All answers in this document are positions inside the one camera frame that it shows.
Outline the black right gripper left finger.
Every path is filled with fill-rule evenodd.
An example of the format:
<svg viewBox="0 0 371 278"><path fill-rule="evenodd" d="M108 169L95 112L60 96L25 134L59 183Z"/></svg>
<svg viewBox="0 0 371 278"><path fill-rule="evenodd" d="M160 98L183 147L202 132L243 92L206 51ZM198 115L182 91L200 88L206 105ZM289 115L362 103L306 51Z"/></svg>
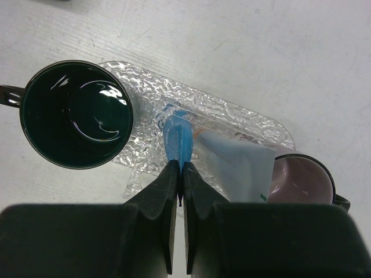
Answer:
<svg viewBox="0 0 371 278"><path fill-rule="evenodd" d="M179 165L124 204L17 204L1 212L2 277L167 277Z"/></svg>

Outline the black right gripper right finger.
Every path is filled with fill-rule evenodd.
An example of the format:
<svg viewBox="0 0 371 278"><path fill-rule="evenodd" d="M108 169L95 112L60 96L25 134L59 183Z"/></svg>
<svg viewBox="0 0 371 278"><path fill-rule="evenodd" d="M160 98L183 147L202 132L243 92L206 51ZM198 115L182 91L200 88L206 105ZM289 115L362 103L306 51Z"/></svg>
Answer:
<svg viewBox="0 0 371 278"><path fill-rule="evenodd" d="M192 163L181 176L192 277L369 277L352 218L321 204L231 203Z"/></svg>

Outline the white orange toothpaste tube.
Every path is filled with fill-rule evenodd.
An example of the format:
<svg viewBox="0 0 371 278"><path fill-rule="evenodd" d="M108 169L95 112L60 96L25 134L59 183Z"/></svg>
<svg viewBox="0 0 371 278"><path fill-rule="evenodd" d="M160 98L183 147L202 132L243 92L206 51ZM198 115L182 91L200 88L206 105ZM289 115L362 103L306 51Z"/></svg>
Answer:
<svg viewBox="0 0 371 278"><path fill-rule="evenodd" d="M195 136L194 148L231 202L267 202L274 149L210 130L202 130Z"/></svg>

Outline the clear textured acrylic holder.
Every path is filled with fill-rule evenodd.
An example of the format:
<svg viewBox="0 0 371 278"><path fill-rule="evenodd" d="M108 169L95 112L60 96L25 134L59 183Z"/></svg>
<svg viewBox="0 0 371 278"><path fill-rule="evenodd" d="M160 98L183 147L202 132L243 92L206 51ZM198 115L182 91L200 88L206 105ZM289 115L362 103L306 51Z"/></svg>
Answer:
<svg viewBox="0 0 371 278"><path fill-rule="evenodd" d="M232 202L265 203L271 186L275 150L242 139L210 119L161 101L150 120L126 197L155 180L175 160L181 172L192 162L201 177Z"/></svg>

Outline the grey mug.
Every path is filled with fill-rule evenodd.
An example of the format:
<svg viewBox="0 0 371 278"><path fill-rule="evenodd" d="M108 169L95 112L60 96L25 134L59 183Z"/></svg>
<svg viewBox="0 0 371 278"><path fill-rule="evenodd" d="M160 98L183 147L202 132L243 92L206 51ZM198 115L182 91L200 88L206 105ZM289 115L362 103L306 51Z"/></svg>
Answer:
<svg viewBox="0 0 371 278"><path fill-rule="evenodd" d="M319 160L283 145L276 150L268 203L331 204L348 211L351 202L336 193L334 179Z"/></svg>

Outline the blue toothpaste tube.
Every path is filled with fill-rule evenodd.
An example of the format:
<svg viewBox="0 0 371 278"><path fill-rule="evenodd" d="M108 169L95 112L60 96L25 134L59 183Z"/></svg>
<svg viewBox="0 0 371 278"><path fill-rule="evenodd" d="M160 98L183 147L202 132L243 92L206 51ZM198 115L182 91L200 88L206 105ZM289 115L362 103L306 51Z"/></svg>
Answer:
<svg viewBox="0 0 371 278"><path fill-rule="evenodd" d="M182 172L185 162L190 162L193 150L192 125L185 111L175 111L168 116L163 127L163 141L168 161L176 160Z"/></svg>

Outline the dark green mug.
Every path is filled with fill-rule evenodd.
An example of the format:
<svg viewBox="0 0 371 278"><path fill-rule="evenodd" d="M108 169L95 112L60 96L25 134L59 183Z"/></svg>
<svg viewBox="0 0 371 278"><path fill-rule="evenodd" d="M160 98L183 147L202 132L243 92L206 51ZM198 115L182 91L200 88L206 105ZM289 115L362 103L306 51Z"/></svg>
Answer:
<svg viewBox="0 0 371 278"><path fill-rule="evenodd" d="M39 155L77 170L115 158L128 144L139 110L128 85L81 60L51 64L24 88L2 85L1 104L19 110L23 133Z"/></svg>

